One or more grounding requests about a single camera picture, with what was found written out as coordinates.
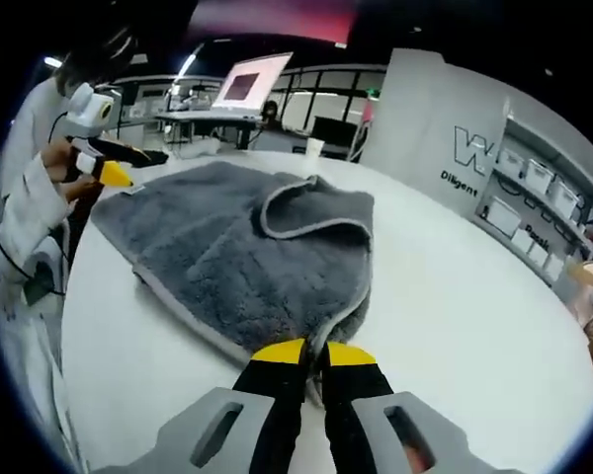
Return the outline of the person's left hand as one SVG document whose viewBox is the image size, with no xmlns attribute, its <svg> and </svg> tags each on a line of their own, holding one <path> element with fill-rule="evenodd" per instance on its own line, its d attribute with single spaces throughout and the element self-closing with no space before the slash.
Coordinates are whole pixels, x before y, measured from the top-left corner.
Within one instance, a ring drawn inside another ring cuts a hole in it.
<svg viewBox="0 0 593 474">
<path fill-rule="evenodd" d="M 89 175 L 80 174 L 75 180 L 68 179 L 71 169 L 75 167 L 76 156 L 77 150 L 62 137 L 53 140 L 41 153 L 51 182 L 58 185 L 60 194 L 68 203 L 97 196 L 103 189 L 103 186 Z"/>
</svg>

